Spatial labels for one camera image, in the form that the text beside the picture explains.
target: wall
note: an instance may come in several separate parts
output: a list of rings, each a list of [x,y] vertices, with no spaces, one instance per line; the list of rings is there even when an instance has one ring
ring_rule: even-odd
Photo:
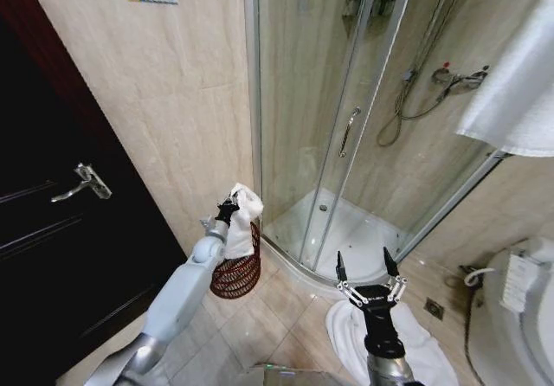
[[[416,248],[453,271],[533,235],[554,239],[554,158],[503,161]]]
[[[253,182],[243,0],[40,0],[189,253]]]

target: door lever handle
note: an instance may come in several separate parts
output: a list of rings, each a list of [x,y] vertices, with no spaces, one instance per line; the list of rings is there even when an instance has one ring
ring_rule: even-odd
[[[346,157],[346,151],[345,151],[346,141],[348,140],[348,134],[350,133],[352,122],[354,122],[354,118],[356,118],[361,112],[362,110],[359,108],[359,106],[356,106],[352,111],[352,114],[350,115],[350,119],[348,119],[348,124],[346,124],[345,135],[343,136],[343,142],[340,145],[340,151],[338,152],[338,156],[341,158]]]
[[[112,191],[107,187],[107,185],[104,184],[98,174],[96,174],[96,172],[93,170],[93,167],[91,165],[84,165],[83,163],[79,163],[74,171],[79,175],[79,177],[82,178],[82,181],[74,189],[71,189],[70,191],[58,196],[52,197],[50,199],[52,203],[67,200],[69,197],[75,195],[76,193],[87,187],[93,189],[94,193],[96,193],[96,196],[98,196],[99,198],[107,199],[112,196]]]

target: shower door handle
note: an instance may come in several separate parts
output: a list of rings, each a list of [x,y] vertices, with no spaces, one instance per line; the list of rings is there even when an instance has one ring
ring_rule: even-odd
[[[346,141],[348,140],[348,134],[350,133],[352,122],[354,122],[354,118],[356,118],[356,116],[359,115],[361,112],[362,111],[360,110],[359,106],[356,106],[352,111],[352,114],[350,115],[350,119],[348,119],[348,124],[346,124],[345,135],[343,136],[343,142],[340,145],[340,152],[338,153],[338,156],[341,158],[346,157],[346,151],[345,151]]]

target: glass panel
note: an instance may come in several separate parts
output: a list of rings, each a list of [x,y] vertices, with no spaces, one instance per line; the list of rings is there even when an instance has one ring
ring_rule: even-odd
[[[344,84],[345,0],[258,0],[262,231],[299,259]]]
[[[401,254],[493,150],[455,133],[475,91],[453,88],[441,100],[448,84],[433,74],[444,73],[446,61],[451,74],[469,75],[488,65],[493,71],[536,0],[445,0],[438,20],[443,30],[426,38],[440,1],[409,0],[316,273],[331,274],[340,249],[349,279],[376,279],[383,273],[383,246]],[[373,53],[371,46],[360,50],[353,71],[357,79],[349,85],[364,84]],[[410,69],[417,74],[411,85]],[[426,116],[408,119],[430,108]],[[404,118],[401,127],[398,113]]]
[[[350,65],[347,82],[341,100],[338,122],[332,136],[332,144],[325,161],[321,185],[310,221],[302,263],[315,269],[316,273],[335,280],[337,248],[321,249],[322,242],[330,237],[326,246],[337,247],[346,237],[347,227],[333,228],[328,232],[332,218],[341,221],[355,220],[351,211],[342,209],[338,200],[345,182],[346,172],[364,129],[370,99],[377,88],[386,55],[393,42],[402,11],[407,0],[366,0],[365,18],[367,27],[359,33],[354,59]]]

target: white cloth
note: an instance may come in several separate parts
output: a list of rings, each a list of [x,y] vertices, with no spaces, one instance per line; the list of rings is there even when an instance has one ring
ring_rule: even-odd
[[[239,209],[231,216],[231,225],[225,245],[225,259],[237,259],[254,254],[250,222],[263,211],[261,199],[246,185],[237,183],[230,194],[235,194]]]
[[[456,133],[511,154],[554,157],[554,0],[539,0]]]
[[[404,343],[406,361],[416,381],[425,386],[458,386],[450,362],[436,340],[417,323],[408,306],[399,303],[392,309],[390,316],[398,337]],[[364,314],[348,300],[339,301],[327,313],[325,324],[332,347],[342,364],[359,385],[370,384],[367,350],[364,346],[367,334]]]

